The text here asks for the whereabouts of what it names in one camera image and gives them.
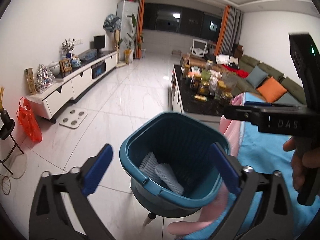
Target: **metal bolt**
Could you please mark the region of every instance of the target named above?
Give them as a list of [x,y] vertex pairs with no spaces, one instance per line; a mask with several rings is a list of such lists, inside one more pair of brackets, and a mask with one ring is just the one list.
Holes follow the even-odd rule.
[[274,171],[273,174],[276,175],[277,177],[281,177],[282,176],[281,171]]
[[41,173],[41,177],[46,178],[49,177],[51,175],[51,173],[49,171],[44,171]]
[[76,173],[79,173],[80,172],[80,168],[79,167],[73,167],[71,170],[70,170],[70,173],[73,173],[73,174],[76,174]]
[[253,168],[250,167],[250,166],[245,166],[245,167],[243,167],[243,170],[244,170],[245,172],[247,172],[247,173],[253,172]]

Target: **red plastic bag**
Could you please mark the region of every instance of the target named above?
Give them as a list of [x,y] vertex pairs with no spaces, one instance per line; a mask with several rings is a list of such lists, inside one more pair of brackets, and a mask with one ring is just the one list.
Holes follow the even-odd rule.
[[33,114],[31,105],[25,98],[20,98],[17,118],[19,124],[22,125],[24,132],[33,142],[42,141],[42,132],[39,128],[35,115]]

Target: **blue-gray pillow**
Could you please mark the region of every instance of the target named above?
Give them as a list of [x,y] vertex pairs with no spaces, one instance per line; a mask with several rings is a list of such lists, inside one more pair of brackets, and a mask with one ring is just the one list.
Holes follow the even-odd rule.
[[255,66],[252,72],[245,78],[250,85],[253,86],[254,89],[256,89],[268,76],[267,72],[264,72],[261,70],[258,66]]
[[275,103],[281,104],[281,105],[289,105],[289,106],[302,106],[303,105],[297,99],[295,99],[289,92],[285,93]]

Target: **blue blanket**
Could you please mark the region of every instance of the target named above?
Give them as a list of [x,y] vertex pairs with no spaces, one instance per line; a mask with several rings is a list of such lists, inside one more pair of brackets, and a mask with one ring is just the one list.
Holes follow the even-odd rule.
[[[249,93],[245,94],[244,100],[262,102],[262,100]],[[282,145],[289,139],[289,136],[259,133],[258,127],[251,125],[249,122],[242,122],[240,133],[240,147],[237,158],[241,165],[251,166],[256,172],[261,173],[272,174],[275,170],[280,170],[282,172],[293,206],[294,236],[299,236],[318,212],[320,208],[320,200],[319,197],[317,197],[315,203],[311,207],[298,204],[298,193],[292,186],[292,168],[290,166],[293,151],[284,152],[282,149]],[[249,229],[257,211],[261,195],[261,192],[256,193],[252,201],[251,208],[239,233],[243,233]],[[235,195],[229,193],[227,208],[223,211],[221,216],[211,225],[200,231],[187,235],[183,239],[208,239],[228,213],[235,199]]]

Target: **human hand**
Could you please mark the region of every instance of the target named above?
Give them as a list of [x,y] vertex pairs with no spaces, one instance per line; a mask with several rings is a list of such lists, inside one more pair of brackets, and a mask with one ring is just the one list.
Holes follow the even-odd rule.
[[[296,149],[293,137],[283,144],[283,150],[290,152]],[[299,190],[305,181],[306,168],[319,168],[320,167],[320,148],[308,151],[303,155],[303,158],[298,157],[297,151],[294,152],[291,159],[293,187]]]

